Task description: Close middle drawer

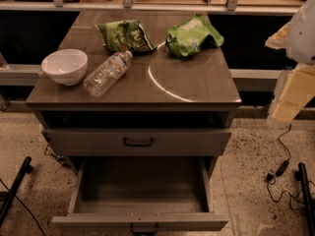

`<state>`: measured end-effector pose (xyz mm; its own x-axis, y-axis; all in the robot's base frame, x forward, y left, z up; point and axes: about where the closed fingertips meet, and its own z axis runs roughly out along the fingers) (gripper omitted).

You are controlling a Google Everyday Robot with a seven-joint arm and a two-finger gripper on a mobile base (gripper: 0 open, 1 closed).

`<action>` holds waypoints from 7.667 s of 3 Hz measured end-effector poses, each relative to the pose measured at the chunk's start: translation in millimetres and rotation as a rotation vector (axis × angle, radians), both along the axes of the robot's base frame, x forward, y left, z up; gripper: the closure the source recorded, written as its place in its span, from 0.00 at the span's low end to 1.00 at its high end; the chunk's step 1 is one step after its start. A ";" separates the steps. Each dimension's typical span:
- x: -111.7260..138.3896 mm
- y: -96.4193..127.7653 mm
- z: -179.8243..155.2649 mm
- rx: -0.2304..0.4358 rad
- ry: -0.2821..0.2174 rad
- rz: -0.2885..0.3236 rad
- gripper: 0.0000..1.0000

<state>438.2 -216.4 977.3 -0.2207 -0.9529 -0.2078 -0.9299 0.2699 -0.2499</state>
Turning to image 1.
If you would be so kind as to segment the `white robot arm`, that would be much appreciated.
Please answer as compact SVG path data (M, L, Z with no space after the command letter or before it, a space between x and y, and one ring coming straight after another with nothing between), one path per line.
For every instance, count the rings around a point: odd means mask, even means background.
M315 96L315 0L306 0L265 45L284 49L286 56L296 62L292 70L279 75L268 112L268 126L281 129Z

